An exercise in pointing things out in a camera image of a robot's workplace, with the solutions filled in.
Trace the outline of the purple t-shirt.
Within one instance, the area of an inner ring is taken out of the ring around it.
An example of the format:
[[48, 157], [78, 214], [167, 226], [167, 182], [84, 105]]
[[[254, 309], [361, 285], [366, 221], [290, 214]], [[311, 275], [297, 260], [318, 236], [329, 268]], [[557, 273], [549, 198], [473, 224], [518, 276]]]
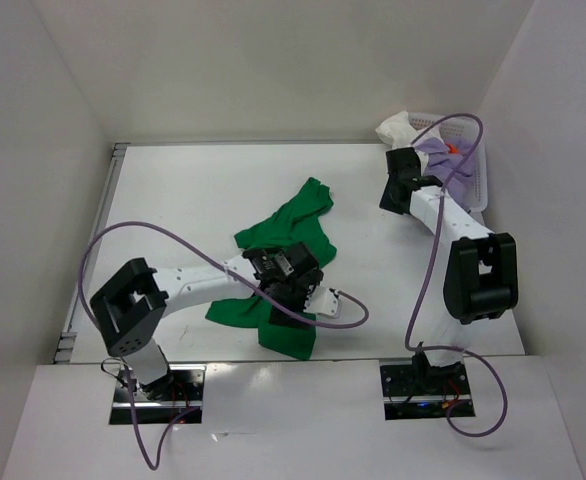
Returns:
[[[458, 153], [450, 153], [446, 146], [447, 143], [454, 145], [458, 149]], [[426, 166], [423, 170], [425, 176], [435, 176], [444, 182], [448, 175], [454, 172], [452, 180], [448, 183], [447, 191], [465, 209], [469, 208], [467, 193], [474, 184], [475, 155], [472, 155], [462, 167], [459, 167], [459, 164], [471, 147], [472, 143], [462, 137], [452, 137], [449, 140], [444, 140], [444, 143], [434, 140], [432, 143], [427, 142], [415, 147], [418, 154], [426, 156]]]

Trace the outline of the green t-shirt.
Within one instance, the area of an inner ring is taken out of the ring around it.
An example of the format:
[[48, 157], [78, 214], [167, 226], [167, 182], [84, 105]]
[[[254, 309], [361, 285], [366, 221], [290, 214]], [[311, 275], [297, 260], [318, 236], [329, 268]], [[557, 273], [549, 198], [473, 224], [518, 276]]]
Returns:
[[[335, 258], [337, 249], [324, 234], [319, 218], [332, 207], [329, 187], [309, 178], [298, 193], [270, 217], [236, 233], [236, 245], [247, 250], [289, 247], [302, 242], [324, 267]], [[264, 299], [252, 296], [214, 301], [205, 318], [227, 327], [255, 329], [260, 346], [297, 360], [308, 360], [315, 344], [316, 328], [307, 324], [300, 330], [276, 326], [269, 319], [278, 312]]]

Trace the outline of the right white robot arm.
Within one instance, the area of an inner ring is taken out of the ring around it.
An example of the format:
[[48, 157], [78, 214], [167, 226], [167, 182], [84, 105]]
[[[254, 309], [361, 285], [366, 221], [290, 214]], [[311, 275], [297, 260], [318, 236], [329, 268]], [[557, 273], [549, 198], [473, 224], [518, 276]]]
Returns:
[[[413, 308], [405, 347], [414, 353], [411, 380], [423, 393], [435, 392], [446, 381], [446, 370], [467, 354], [463, 327], [478, 320], [497, 319], [519, 300], [516, 241], [475, 221], [436, 177], [421, 171], [412, 147], [386, 152], [388, 179], [380, 201], [384, 210], [421, 221], [434, 241], [425, 277]], [[448, 251], [442, 296], [446, 314], [426, 342], [411, 336], [433, 276], [438, 250]]]

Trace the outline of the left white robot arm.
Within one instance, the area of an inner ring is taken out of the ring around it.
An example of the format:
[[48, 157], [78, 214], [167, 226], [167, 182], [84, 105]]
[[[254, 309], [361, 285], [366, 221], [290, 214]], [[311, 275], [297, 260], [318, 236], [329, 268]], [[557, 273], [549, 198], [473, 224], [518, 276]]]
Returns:
[[111, 357], [123, 359], [150, 400], [165, 397], [174, 376], [153, 339], [160, 321], [177, 311], [266, 293], [300, 314], [323, 272], [302, 243], [286, 249], [254, 248], [221, 264], [155, 269], [143, 258], [127, 261], [90, 299], [95, 323]]

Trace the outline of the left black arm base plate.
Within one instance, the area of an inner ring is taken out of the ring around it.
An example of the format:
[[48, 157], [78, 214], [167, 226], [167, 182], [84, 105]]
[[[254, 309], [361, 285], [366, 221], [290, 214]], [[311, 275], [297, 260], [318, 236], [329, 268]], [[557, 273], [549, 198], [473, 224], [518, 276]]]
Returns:
[[[134, 372], [133, 398], [138, 422], [141, 425], [166, 425], [176, 417], [178, 424], [200, 424], [202, 422], [202, 402], [206, 366], [203, 364], [175, 364], [171, 366], [172, 378], [160, 382], [155, 387], [144, 389], [137, 381]], [[110, 425], [132, 424], [128, 388], [124, 370], [116, 374]]]

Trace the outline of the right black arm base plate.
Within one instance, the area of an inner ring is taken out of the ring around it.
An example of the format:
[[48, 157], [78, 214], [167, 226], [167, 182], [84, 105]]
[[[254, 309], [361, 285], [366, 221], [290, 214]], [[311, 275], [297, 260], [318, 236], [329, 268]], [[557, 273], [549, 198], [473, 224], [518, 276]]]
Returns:
[[379, 370], [386, 421], [445, 418], [451, 405], [455, 405], [452, 418], [475, 416], [466, 369], [460, 362], [421, 380], [408, 361], [381, 363]]

